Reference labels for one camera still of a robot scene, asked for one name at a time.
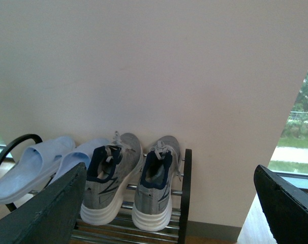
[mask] baseboard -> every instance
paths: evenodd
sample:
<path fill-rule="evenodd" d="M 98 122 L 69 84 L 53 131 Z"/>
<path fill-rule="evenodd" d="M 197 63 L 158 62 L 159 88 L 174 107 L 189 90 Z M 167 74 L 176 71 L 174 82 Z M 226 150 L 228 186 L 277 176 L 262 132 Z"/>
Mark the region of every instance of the baseboard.
<path fill-rule="evenodd" d="M 236 242 L 241 227 L 188 221 L 187 235 Z"/>

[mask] slipper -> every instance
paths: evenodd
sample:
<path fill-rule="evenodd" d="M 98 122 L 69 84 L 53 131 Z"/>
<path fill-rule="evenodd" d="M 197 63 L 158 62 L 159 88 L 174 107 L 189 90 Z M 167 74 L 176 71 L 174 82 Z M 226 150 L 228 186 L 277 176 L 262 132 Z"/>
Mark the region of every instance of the slipper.
<path fill-rule="evenodd" d="M 34 190 L 58 170 L 61 158 L 74 148 L 69 136 L 28 146 L 20 161 L 0 179 L 0 204 L 12 203 Z"/>
<path fill-rule="evenodd" d="M 91 162 L 91 158 L 93 156 L 94 149 L 107 145 L 109 140 L 104 138 L 94 139 L 88 141 L 84 144 L 81 144 L 73 151 L 66 154 L 60 163 L 59 169 L 56 172 L 56 175 L 51 180 L 50 184 L 56 181 L 59 177 L 67 173 L 69 170 L 74 168 L 80 162 L 84 162 L 86 168 L 88 169 L 89 164 Z"/>

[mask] black rack handle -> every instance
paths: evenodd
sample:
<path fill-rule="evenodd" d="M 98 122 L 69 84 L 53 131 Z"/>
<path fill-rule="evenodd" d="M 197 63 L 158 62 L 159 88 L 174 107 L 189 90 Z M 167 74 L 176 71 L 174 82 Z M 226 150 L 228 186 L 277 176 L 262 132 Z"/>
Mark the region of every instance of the black rack handle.
<path fill-rule="evenodd" d="M 192 168 L 192 150 L 186 149 L 184 156 L 183 168 L 183 183 L 182 183 L 182 196 L 181 196 L 181 216 L 179 219 L 179 239 L 178 244 L 186 243 L 186 230 L 189 215 L 190 203 L 190 187 L 191 187 L 191 168 Z"/>
<path fill-rule="evenodd" d="M 9 154 L 11 152 L 11 150 L 13 150 L 13 148 L 15 148 L 18 144 L 32 139 L 36 144 L 42 142 L 42 139 L 40 136 L 36 135 L 36 134 L 26 134 L 23 136 L 20 136 L 16 139 L 14 139 L 13 141 L 11 141 L 0 153 L 0 165 L 2 164 L 2 162 L 4 161 L 4 159 L 6 158 L 7 154 Z M 14 205 L 14 203 L 9 203 L 6 204 L 6 207 L 9 209 L 9 211 L 14 211 L 16 209 L 16 206 Z"/>

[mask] gray sneaker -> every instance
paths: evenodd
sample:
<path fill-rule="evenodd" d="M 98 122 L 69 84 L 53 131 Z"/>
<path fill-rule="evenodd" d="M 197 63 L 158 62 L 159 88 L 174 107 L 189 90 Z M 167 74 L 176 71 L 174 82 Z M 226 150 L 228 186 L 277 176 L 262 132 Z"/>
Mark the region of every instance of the gray sneaker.
<path fill-rule="evenodd" d="M 179 173 L 180 147 L 173 136 L 159 139 L 147 154 L 135 194 L 134 224 L 142 230 L 159 231 L 170 222 L 171 182 Z"/>
<path fill-rule="evenodd" d="M 81 217 L 86 223 L 105 225 L 116 217 L 127 184 L 141 169 L 142 154 L 134 134 L 120 136 L 117 131 L 111 144 L 94 150 L 81 206 Z"/>

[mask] shoe rack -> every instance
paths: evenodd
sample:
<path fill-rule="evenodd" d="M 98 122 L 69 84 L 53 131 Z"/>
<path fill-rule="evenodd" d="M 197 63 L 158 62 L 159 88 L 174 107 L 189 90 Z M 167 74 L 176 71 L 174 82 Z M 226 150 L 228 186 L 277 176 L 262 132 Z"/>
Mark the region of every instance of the shoe rack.
<path fill-rule="evenodd" d="M 21 142 L 32 139 L 35 143 L 42 142 L 41 138 L 34 134 L 21 136 L 12 141 L 0 153 L 0 165 L 6 155 Z M 138 229 L 132 221 L 132 201 L 124 201 L 121 205 L 120 212 L 116 218 L 109 224 L 103 226 L 93 226 L 82 221 L 80 216 L 77 218 L 75 228 L 72 232 L 70 244 L 77 243 L 177 243 L 184 244 L 186 239 L 187 221 L 190 202 L 191 170 L 192 170 L 192 150 L 186 149 L 183 160 L 183 173 L 181 172 L 180 180 L 182 181 L 177 189 L 172 184 L 171 195 L 173 202 L 178 206 L 172 209 L 170 223 L 166 228 L 157 232 L 149 232 Z M 127 191 L 131 193 L 137 188 L 134 184 L 127 186 Z M 7 204 L 10 211 L 16 209 L 13 203 Z"/>

